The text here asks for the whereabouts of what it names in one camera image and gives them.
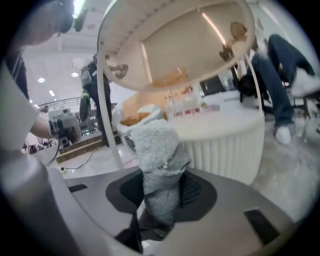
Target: cable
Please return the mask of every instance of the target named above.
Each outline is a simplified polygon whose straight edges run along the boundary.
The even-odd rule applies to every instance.
[[[51,159],[50,162],[48,162],[48,163],[45,165],[45,167],[49,167],[49,166],[53,163],[53,161],[56,159],[56,157],[57,157],[57,155],[58,155],[59,147],[60,147],[60,143],[58,142],[58,147],[57,147],[57,149],[56,149],[56,152],[55,152],[53,158]]]
[[[102,149],[102,148],[103,148],[103,146],[102,146],[102,147],[99,147],[99,148],[96,148],[96,149],[91,153],[91,155],[89,156],[88,160],[85,161],[85,162],[84,162],[83,164],[81,164],[80,166],[78,166],[78,167],[76,167],[76,168],[61,167],[61,171],[63,171],[63,170],[76,170],[76,169],[81,168],[82,166],[86,165],[86,164],[90,161],[91,157],[94,155],[94,153],[95,153],[96,151],[98,151],[98,150],[100,150],[100,149]]]

